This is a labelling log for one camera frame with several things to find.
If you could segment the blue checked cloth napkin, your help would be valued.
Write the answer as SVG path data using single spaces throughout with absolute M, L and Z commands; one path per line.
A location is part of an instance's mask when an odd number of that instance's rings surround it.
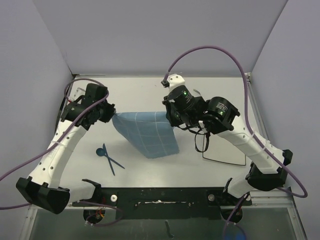
M 165 111 L 121 112 L 112 117 L 114 128 L 148 159 L 180 152 L 174 128 Z

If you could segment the square white plate black rim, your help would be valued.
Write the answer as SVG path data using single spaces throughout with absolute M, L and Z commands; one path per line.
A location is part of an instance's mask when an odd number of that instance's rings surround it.
M 227 140 L 210 135 L 207 151 L 202 153 L 205 160 L 234 166 L 246 166 L 246 156 Z

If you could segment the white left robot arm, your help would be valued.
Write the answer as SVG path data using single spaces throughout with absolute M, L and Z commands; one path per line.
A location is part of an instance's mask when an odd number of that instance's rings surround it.
M 58 123 L 55 135 L 36 168 L 19 178 L 17 190 L 25 200 L 53 214 L 60 214 L 69 203 L 85 200 L 95 206 L 102 199 L 101 184 L 82 179 L 81 184 L 61 187 L 65 167 L 81 138 L 97 121 L 107 123 L 116 112 L 107 101 L 108 88 L 89 83 L 80 102 L 69 103 Z

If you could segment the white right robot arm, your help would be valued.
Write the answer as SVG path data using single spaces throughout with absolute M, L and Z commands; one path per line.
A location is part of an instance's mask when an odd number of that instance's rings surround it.
M 268 192 L 286 183 L 288 173 L 274 158 L 286 166 L 291 163 L 293 153 L 272 146 L 256 131 L 250 132 L 238 109 L 227 99 L 216 96 L 204 100 L 180 85 L 170 89 L 162 103 L 173 127 L 186 124 L 189 128 L 200 128 L 207 138 L 216 135 L 225 139 L 251 160 L 248 174 L 227 181 L 222 192 L 227 204 L 235 204 L 252 189 Z

